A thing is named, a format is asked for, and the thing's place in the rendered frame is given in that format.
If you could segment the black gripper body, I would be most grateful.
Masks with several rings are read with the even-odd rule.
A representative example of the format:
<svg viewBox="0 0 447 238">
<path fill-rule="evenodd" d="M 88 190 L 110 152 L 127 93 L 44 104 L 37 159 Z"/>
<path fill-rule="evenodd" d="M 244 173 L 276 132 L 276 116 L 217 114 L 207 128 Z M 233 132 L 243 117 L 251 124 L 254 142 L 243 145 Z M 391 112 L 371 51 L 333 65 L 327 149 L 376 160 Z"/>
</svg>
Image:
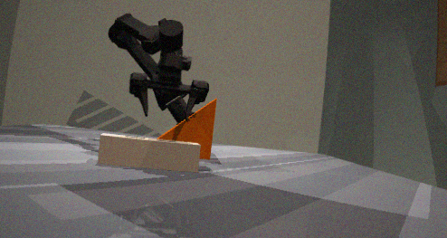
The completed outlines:
<svg viewBox="0 0 447 238">
<path fill-rule="evenodd" d="M 175 72 L 161 71 L 158 73 L 157 81 L 147 80 L 148 74 L 133 72 L 130 76 L 129 92 L 134 94 L 135 82 L 145 82 L 150 89 L 165 90 L 179 93 L 187 93 L 190 95 L 191 89 L 200 89 L 204 91 L 200 102 L 204 102 L 209 91 L 207 81 L 193 80 L 191 85 L 181 84 L 181 73 L 177 76 Z"/>
</svg>

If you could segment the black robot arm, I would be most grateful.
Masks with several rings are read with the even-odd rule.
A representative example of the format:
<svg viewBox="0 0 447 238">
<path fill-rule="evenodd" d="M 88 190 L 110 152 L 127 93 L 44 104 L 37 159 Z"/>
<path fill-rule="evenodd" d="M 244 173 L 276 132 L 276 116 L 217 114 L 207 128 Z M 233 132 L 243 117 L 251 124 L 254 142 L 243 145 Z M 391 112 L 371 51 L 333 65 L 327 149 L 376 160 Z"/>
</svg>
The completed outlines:
<svg viewBox="0 0 447 238">
<path fill-rule="evenodd" d="M 175 20 L 163 18 L 158 21 L 158 25 L 147 25 L 128 13 L 115 20 L 108 36 L 120 49 L 128 50 L 151 81 L 157 81 L 161 71 L 175 72 L 180 76 L 182 70 L 190 69 L 191 57 L 183 57 L 183 25 Z M 156 64 L 150 54 L 158 51 L 160 60 Z M 187 93 L 157 89 L 153 89 L 153 92 L 159 108 L 163 111 L 168 109 L 176 124 L 185 120 L 187 104 L 183 98 Z"/>
</svg>

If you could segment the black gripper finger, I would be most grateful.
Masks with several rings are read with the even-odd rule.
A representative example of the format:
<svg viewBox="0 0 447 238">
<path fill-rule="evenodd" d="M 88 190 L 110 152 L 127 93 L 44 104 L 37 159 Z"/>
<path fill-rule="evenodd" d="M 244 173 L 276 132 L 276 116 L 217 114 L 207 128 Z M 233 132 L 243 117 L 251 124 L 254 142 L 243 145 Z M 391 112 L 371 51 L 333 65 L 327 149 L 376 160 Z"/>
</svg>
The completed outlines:
<svg viewBox="0 0 447 238">
<path fill-rule="evenodd" d="M 186 106 L 185 121 L 188 120 L 188 117 L 189 117 L 190 112 L 191 112 L 192 108 L 194 107 L 194 105 L 200 103 L 203 94 L 204 94 L 203 90 L 193 89 L 193 88 L 191 89 L 189 99 L 187 102 L 187 106 Z"/>
<path fill-rule="evenodd" d="M 135 82 L 134 96 L 139 98 L 143 106 L 145 117 L 147 117 L 147 83 Z"/>
</svg>

